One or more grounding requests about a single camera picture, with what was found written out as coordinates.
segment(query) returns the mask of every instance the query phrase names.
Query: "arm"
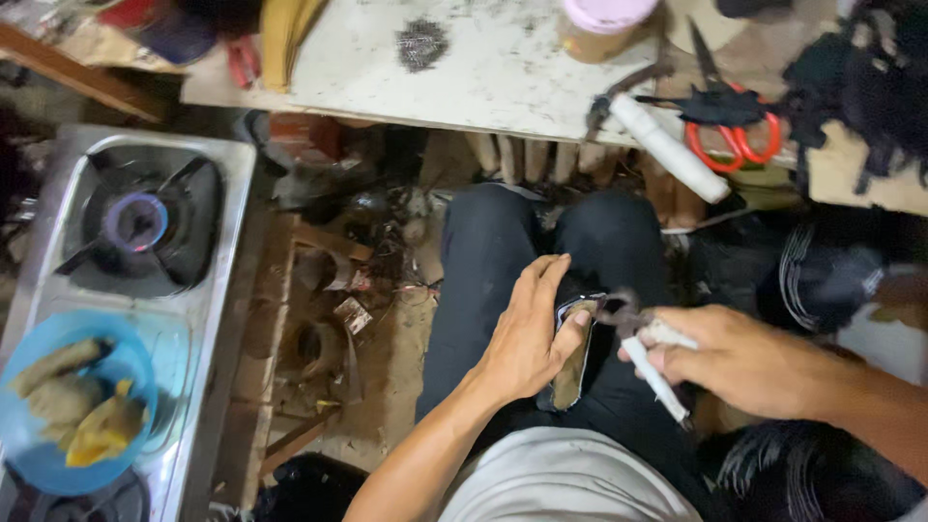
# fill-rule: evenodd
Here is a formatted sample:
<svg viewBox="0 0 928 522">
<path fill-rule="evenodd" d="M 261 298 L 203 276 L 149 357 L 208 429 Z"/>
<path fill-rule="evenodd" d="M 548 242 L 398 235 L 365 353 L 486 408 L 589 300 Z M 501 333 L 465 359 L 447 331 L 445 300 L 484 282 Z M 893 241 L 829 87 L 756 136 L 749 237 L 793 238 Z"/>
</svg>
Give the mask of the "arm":
<svg viewBox="0 0 928 522">
<path fill-rule="evenodd" d="M 724 307 L 658 308 L 700 344 L 653 346 L 671 382 L 692 381 L 743 411 L 842 428 L 928 486 L 928 390 L 838 358 Z M 620 351 L 619 358 L 628 360 Z"/>
<path fill-rule="evenodd" d="M 493 414 L 538 393 L 580 345 L 588 312 L 571 316 L 554 336 L 555 293 L 570 263 L 568 255 L 544 255 L 522 272 L 480 362 L 367 479 L 344 520 L 434 518 Z"/>
</svg>

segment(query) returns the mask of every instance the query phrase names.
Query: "stove burner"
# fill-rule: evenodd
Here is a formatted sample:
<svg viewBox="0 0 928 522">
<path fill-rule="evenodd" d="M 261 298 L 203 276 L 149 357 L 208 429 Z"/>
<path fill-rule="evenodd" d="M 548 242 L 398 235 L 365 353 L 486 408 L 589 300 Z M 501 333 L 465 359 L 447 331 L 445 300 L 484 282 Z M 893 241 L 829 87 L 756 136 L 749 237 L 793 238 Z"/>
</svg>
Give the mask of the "stove burner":
<svg viewBox="0 0 928 522">
<path fill-rule="evenodd" d="M 115 246 L 129 252 L 145 252 L 168 228 L 168 210 L 155 196 L 132 192 L 107 212 L 103 231 Z"/>
<path fill-rule="evenodd" d="M 71 284 L 133 298 L 199 284 L 213 259 L 223 184 L 191 150 L 121 145 L 87 156 L 63 263 Z"/>
<path fill-rule="evenodd" d="M 132 470 L 103 489 L 80 497 L 42 493 L 26 484 L 15 471 L 6 469 L 4 488 L 13 491 L 5 498 L 6 520 L 10 522 L 147 522 L 148 490 Z"/>
</svg>

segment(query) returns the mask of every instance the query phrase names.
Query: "blue bowl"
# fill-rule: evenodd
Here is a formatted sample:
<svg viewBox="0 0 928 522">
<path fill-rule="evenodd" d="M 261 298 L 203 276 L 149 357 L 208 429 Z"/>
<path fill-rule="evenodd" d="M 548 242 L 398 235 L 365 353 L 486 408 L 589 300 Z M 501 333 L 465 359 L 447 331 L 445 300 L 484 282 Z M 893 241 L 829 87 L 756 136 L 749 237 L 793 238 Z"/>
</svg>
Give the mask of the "blue bowl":
<svg viewBox="0 0 928 522">
<path fill-rule="evenodd" d="M 129 397 L 145 404 L 148 414 L 142 431 L 118 457 L 87 467 L 67 467 L 65 452 L 39 436 L 45 420 L 33 417 L 28 401 L 18 398 L 7 384 L 40 357 L 91 337 L 110 339 L 112 352 L 83 372 L 109 383 L 104 389 L 112 389 L 122 379 L 132 379 Z M 26 482 L 46 493 L 76 496 L 103 488 L 128 469 L 142 451 L 157 402 L 151 357 L 135 327 L 123 316 L 93 310 L 55 314 L 22 339 L 0 375 L 0 440 L 7 462 Z"/>
</svg>

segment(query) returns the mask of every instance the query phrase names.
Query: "man's right hand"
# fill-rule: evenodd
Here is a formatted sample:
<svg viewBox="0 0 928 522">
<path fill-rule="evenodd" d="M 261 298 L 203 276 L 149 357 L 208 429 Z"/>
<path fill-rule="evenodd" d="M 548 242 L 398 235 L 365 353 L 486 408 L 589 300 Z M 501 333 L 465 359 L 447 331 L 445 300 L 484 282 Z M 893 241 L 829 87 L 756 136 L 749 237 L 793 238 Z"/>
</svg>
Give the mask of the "man's right hand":
<svg viewBox="0 0 928 522">
<path fill-rule="evenodd" d="M 732 406 L 776 419 L 828 421 L 866 368 L 726 307 L 655 308 L 698 350 L 642 342 L 672 383 L 691 381 Z M 619 359 L 629 361 L 624 350 Z"/>
</svg>

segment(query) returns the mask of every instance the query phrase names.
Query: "workbench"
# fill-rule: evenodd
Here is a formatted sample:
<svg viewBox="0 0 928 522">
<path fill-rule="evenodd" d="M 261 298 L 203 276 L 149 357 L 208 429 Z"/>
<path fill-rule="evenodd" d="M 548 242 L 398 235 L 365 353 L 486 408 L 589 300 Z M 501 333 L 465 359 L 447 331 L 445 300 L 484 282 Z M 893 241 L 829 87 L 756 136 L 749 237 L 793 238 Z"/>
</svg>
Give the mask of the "workbench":
<svg viewBox="0 0 928 522">
<path fill-rule="evenodd" d="M 587 65 L 570 59 L 557 45 L 558 3 L 330 0 L 303 44 L 288 94 L 265 90 L 260 83 L 239 90 L 228 73 L 221 46 L 177 68 L 115 30 L 90 21 L 59 48 L 85 64 L 183 73 L 181 101 L 189 104 L 315 112 L 556 141 L 581 140 L 586 130 L 584 115 L 593 96 L 652 63 L 659 53 L 675 62 L 676 74 L 640 85 L 633 94 L 685 97 L 691 84 L 701 85 L 692 55 L 669 44 L 659 48 L 655 23 L 642 31 L 628 52 L 608 63 Z M 785 88 L 780 75 L 786 65 L 834 27 L 833 6 L 827 4 L 799 3 L 800 7 L 818 7 L 797 12 L 791 21 L 752 24 L 736 35 L 715 52 L 724 77 L 777 98 Z M 409 73 L 397 59 L 395 32 L 402 31 L 406 21 L 422 16 L 447 30 L 450 47 L 431 69 Z M 672 134 L 682 136 L 682 123 L 674 111 L 654 109 L 651 113 Z M 788 136 L 788 127 L 783 127 Z M 597 138 L 600 143 L 637 146 L 613 119 L 604 129 Z M 760 126 L 750 130 L 748 138 L 759 149 L 767 137 Z M 710 152 L 726 151 L 717 133 L 703 133 L 703 145 Z M 794 165 L 794 144 L 786 141 L 774 162 Z M 928 212 L 928 204 L 911 204 L 910 180 L 878 180 L 875 183 L 885 186 L 864 197 L 853 196 L 856 174 L 813 172 L 813 198 Z"/>
</svg>

